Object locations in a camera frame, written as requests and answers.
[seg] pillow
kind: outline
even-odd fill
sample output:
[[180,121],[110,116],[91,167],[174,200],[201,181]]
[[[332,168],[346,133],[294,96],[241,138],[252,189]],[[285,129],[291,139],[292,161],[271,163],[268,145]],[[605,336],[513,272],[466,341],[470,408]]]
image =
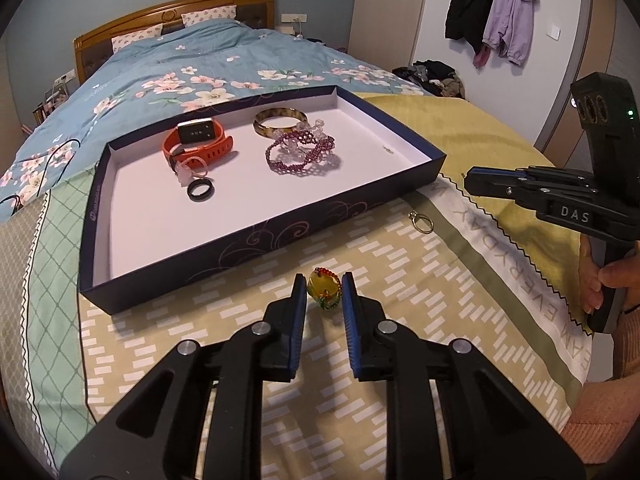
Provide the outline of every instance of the pillow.
[[129,34],[123,34],[122,36],[116,36],[111,38],[111,44],[113,45],[113,53],[126,47],[129,43],[133,43],[138,40],[146,40],[146,38],[158,38],[162,34],[162,23],[154,25],[153,27],[139,30],[137,32],[130,32]]
[[223,7],[214,7],[213,9],[196,10],[196,12],[188,12],[182,15],[182,22],[185,27],[190,27],[196,23],[206,22],[214,18],[229,18],[234,20],[236,18],[236,6],[227,5]]

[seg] black jacket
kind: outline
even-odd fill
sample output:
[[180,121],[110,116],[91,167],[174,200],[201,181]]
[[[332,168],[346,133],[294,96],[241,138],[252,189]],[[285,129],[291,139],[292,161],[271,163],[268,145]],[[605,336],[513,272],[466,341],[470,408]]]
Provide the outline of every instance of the black jacket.
[[482,48],[482,35],[494,0],[451,0],[444,37],[469,42],[476,54]]

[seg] blue duvet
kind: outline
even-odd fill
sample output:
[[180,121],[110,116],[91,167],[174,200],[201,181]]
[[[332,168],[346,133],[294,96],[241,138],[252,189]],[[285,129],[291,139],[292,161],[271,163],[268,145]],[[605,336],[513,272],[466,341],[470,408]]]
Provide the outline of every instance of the blue duvet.
[[[210,20],[124,47],[36,129],[0,179],[24,205],[94,165],[104,145],[147,124],[232,99],[311,85],[424,92],[318,43],[234,20]],[[0,205],[0,221],[14,200]]]

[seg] gold ring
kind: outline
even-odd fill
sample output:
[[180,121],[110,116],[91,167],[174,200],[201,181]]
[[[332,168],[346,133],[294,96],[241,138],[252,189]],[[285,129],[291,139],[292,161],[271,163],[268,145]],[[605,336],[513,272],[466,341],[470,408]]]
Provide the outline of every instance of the gold ring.
[[[414,225],[414,228],[416,231],[424,235],[430,235],[431,233],[433,233],[433,221],[431,221],[431,218],[429,218],[427,215],[420,214],[416,211],[411,211],[409,213],[409,219],[411,220],[411,223]],[[423,222],[428,224],[430,226],[428,230],[418,227],[418,224],[416,223],[418,220],[422,220]]]
[[288,134],[295,129],[295,126],[287,126],[286,128],[270,128],[262,124],[263,121],[271,119],[272,117],[292,117],[299,120],[302,123],[307,123],[306,115],[300,110],[295,108],[269,108],[258,113],[254,119],[255,132],[267,139],[274,139],[274,133],[276,130],[281,130],[283,133]]

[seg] bed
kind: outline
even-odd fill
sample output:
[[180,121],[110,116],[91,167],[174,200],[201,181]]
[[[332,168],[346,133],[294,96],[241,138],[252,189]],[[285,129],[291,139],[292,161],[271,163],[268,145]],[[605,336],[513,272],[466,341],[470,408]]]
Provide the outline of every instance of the bed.
[[[231,4],[237,21],[180,26],[184,12]],[[159,38],[110,52],[112,37],[159,23]],[[575,406],[591,352],[577,307],[577,235],[460,191],[473,165],[548,162],[471,104],[425,96],[346,54],[279,34],[273,23],[273,0],[181,0],[78,38],[83,85],[2,179],[0,198],[16,195],[23,208],[0,225],[0,370],[18,434],[52,471],[177,342],[228,338],[283,297],[295,272],[315,266],[350,270],[362,294],[384,299],[387,315],[421,336],[469,338],[558,431]],[[448,154],[443,175],[114,317],[77,293],[88,191],[108,140],[191,109],[319,84],[359,92],[428,138]],[[411,210],[430,216],[434,233],[417,233]],[[339,311],[310,305],[307,318],[296,382],[264,389],[263,475],[382,478],[383,388],[350,375]]]

